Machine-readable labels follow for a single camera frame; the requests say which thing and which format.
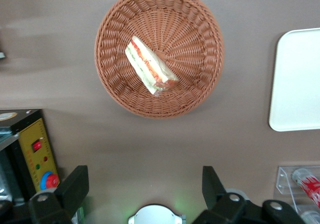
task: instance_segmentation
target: plastic wrap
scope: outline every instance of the plastic wrap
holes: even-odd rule
[[[152,95],[158,96],[179,82],[169,67],[138,37],[132,37],[125,54]]]

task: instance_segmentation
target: wicker basket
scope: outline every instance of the wicker basket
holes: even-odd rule
[[[133,35],[178,76],[177,86],[158,97],[149,93],[125,54]],[[107,92],[130,112],[148,118],[195,109],[216,86],[223,60],[220,28],[200,0],[119,0],[95,41],[95,64]]]

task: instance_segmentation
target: red button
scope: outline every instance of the red button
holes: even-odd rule
[[[59,185],[58,175],[50,174],[45,181],[45,187],[46,188],[56,188],[58,185]]]
[[[34,152],[38,151],[40,148],[42,148],[42,145],[41,145],[41,141],[39,140],[32,145],[32,149]]]

